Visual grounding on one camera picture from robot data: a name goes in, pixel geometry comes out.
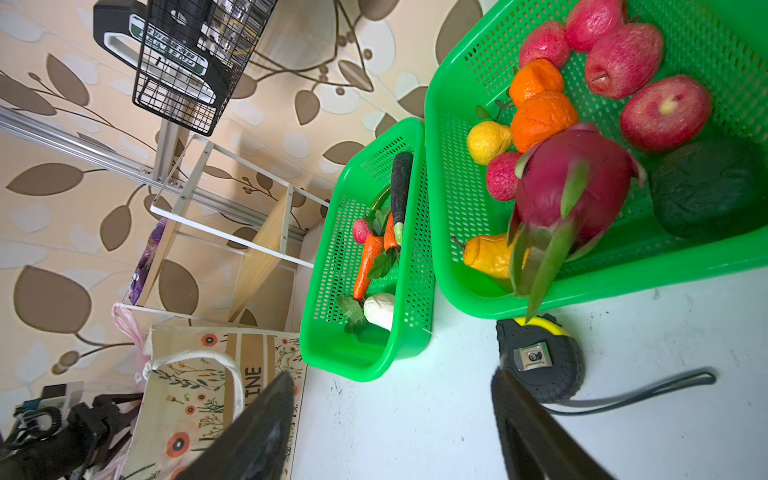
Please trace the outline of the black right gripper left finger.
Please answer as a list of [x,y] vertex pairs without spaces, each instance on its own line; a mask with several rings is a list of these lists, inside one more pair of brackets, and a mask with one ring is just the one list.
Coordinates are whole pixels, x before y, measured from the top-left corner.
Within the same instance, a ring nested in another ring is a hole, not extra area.
[[294,382],[280,373],[181,479],[279,479],[294,413]]

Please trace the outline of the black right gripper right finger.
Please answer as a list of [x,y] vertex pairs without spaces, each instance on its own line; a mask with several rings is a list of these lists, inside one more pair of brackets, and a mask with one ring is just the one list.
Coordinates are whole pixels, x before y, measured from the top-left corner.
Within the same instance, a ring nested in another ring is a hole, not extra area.
[[510,479],[611,477],[509,371],[495,371],[491,398]]

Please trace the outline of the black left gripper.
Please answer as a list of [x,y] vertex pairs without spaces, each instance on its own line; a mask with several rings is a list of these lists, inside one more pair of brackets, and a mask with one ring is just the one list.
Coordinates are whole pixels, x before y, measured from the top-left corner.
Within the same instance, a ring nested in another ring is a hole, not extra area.
[[83,479],[105,473],[132,439],[143,394],[100,394],[82,400],[84,384],[45,386],[14,409],[1,439],[3,479]]

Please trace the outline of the cream floral tote bag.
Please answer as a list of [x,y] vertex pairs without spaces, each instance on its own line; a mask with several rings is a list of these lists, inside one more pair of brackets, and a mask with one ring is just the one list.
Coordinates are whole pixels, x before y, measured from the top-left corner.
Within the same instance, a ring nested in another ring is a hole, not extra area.
[[155,325],[146,351],[147,374],[123,479],[174,479],[233,421],[235,384],[219,356],[230,358],[243,380],[246,405],[281,372],[293,379],[293,419],[287,449],[294,450],[307,365],[296,333],[257,328]]

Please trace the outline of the pink plastic bag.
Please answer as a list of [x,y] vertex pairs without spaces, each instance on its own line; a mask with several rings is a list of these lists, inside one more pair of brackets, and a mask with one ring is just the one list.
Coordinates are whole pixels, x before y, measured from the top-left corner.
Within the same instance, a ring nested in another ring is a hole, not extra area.
[[149,361],[145,355],[147,336],[142,332],[139,322],[131,309],[121,303],[115,303],[111,308],[111,315],[116,328],[129,338],[135,349],[135,374],[134,380],[138,391],[146,388],[146,379],[143,372]]

